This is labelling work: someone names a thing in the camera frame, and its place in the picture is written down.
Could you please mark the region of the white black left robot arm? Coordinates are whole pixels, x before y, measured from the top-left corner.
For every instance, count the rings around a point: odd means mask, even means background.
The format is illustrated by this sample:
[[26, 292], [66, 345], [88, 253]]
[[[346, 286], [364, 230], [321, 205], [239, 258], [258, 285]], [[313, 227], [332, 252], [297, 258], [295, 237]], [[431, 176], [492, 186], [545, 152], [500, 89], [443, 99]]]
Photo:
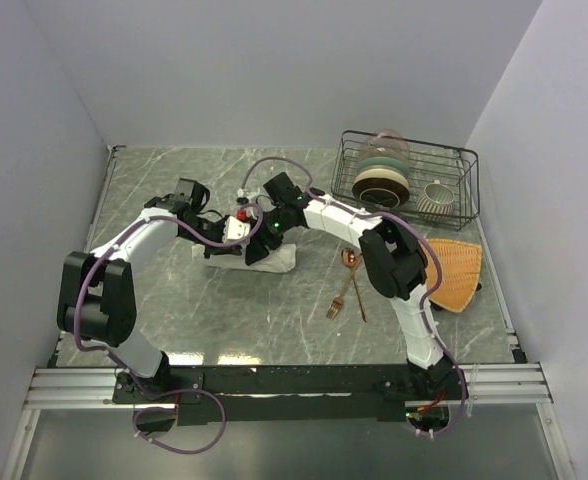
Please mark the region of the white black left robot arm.
[[206, 247], [214, 255], [241, 253], [228, 240], [229, 216], [203, 217], [210, 191], [181, 178], [174, 192], [148, 201], [122, 232], [89, 253], [73, 252], [63, 265], [57, 324], [70, 333], [78, 350], [101, 351], [124, 368], [138, 392], [151, 402], [171, 393], [168, 356], [135, 328], [134, 274], [177, 238]]

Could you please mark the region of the white cloth napkin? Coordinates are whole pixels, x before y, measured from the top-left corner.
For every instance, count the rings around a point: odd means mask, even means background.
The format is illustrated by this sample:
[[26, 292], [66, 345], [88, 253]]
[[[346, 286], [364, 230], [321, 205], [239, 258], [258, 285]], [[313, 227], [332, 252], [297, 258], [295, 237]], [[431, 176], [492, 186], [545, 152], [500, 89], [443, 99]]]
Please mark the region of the white cloth napkin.
[[203, 245], [193, 245], [191, 247], [191, 254], [192, 261], [201, 266], [224, 270], [258, 271], [283, 274], [296, 267], [296, 250], [297, 247], [294, 244], [284, 244], [277, 250], [270, 252], [266, 258], [259, 260], [252, 265], [246, 265], [243, 256], [211, 255], [209, 258], [206, 258], [205, 247]]

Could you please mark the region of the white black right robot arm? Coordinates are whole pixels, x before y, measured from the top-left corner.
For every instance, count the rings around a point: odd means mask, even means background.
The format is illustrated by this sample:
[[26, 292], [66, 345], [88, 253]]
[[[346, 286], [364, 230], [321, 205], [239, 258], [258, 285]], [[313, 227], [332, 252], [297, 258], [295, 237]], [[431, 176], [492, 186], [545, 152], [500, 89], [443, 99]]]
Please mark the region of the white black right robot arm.
[[280, 248], [297, 227], [330, 234], [357, 247], [374, 289], [390, 300], [405, 338], [414, 392], [426, 399], [445, 390], [467, 396], [465, 375], [438, 333], [429, 295], [442, 283], [442, 267], [426, 239], [389, 212], [358, 211], [286, 173], [264, 184], [274, 208], [252, 222], [245, 263], [253, 266]]

